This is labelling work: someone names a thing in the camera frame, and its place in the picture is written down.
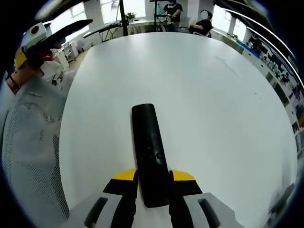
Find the person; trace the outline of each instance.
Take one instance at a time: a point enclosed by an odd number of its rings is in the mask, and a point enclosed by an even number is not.
[[[187,30],[182,31],[182,33],[193,34],[197,32],[204,36],[207,35],[212,29],[211,19],[213,15],[207,10],[202,10],[200,12],[200,15],[202,20],[198,21],[195,24],[191,24],[190,27]]]
[[[170,0],[169,4],[163,8],[168,15],[171,15],[171,25],[166,27],[168,32],[178,32],[180,29],[181,12],[183,11],[182,6],[176,2],[176,0]]]

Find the potted plant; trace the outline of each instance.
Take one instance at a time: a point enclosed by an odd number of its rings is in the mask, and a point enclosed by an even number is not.
[[[134,14],[134,13],[127,13],[127,14],[125,15],[125,18],[126,18],[127,20],[129,20],[129,22],[133,22],[135,16],[136,16],[136,14]]]

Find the office room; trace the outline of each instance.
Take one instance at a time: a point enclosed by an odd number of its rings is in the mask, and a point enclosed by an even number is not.
[[[0,90],[2,179],[21,226],[289,219],[304,76],[271,3],[51,0],[34,11]]]

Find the black shirt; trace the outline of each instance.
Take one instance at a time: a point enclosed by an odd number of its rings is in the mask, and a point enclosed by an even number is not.
[[[163,8],[164,11],[167,11],[168,14],[173,15],[177,10],[182,11],[182,6],[179,3],[176,3],[172,8],[169,8],[170,5],[167,4]],[[175,18],[171,19],[172,22],[180,22],[181,21],[181,14],[177,15]]]
[[[196,24],[197,25],[201,25],[204,29],[200,30],[200,29],[197,29],[197,28],[190,27],[188,29],[189,32],[191,32],[191,33],[198,32],[198,33],[200,33],[200,34],[202,34],[202,35],[205,36],[212,29],[212,24],[211,24],[211,21],[209,21],[209,20],[200,20]]]

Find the white table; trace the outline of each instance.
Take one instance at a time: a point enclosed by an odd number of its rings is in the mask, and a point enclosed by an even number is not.
[[[243,56],[189,34],[137,34],[89,50],[60,132],[69,207],[135,167],[130,113],[143,103],[155,105],[169,168],[196,177],[246,228],[262,227],[274,197],[296,177],[288,116]],[[147,209],[141,197],[136,204],[133,227],[171,227],[168,206]]]

